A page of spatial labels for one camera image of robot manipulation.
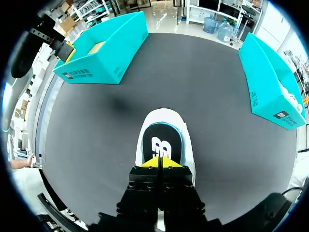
black circular platform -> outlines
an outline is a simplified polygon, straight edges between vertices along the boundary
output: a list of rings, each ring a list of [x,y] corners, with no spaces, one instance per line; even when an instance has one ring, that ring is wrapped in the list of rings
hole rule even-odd
[[[187,123],[207,219],[227,223],[287,188],[296,131],[251,113],[238,51],[153,33],[120,85],[65,83],[53,107],[43,170],[86,224],[97,223],[98,212],[116,215],[143,121],[160,107]]]

turquoise cardboard box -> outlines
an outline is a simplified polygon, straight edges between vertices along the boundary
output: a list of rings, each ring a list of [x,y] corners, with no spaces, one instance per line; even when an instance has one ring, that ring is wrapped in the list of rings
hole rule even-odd
[[[70,84],[117,85],[147,36],[143,12],[112,18],[84,31],[73,44],[76,52],[70,61],[58,61],[53,71]]]
[[[282,58],[251,33],[247,35],[239,57],[247,78],[252,113],[286,129],[305,125],[305,108],[297,81]],[[279,81],[302,105],[301,113],[286,99]]]

person's arm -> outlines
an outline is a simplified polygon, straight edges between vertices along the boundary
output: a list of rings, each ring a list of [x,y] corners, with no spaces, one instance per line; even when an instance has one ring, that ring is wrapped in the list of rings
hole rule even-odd
[[[12,169],[21,169],[21,168],[26,168],[30,167],[31,162],[32,162],[33,155],[29,156],[28,159],[26,160],[10,160],[10,165]]]

shoe insole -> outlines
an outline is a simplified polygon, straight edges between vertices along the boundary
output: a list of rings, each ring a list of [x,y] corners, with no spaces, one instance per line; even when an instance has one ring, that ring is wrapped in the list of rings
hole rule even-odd
[[[142,150],[145,162],[155,156],[167,156],[180,164],[183,150],[181,135],[175,127],[169,124],[152,124],[143,135]]]

tiled floor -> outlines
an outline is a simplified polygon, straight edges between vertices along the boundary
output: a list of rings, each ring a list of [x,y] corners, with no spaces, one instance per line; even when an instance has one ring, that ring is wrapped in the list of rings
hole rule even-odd
[[[197,36],[216,41],[237,50],[240,48],[238,44],[233,44],[233,46],[231,46],[229,43],[224,43],[218,40],[217,33],[209,34],[204,32],[202,24],[190,22],[187,25],[185,21],[181,21],[180,24],[177,25],[176,7],[173,7],[172,0],[153,1],[152,7],[143,8],[142,11],[145,13],[149,32]]]

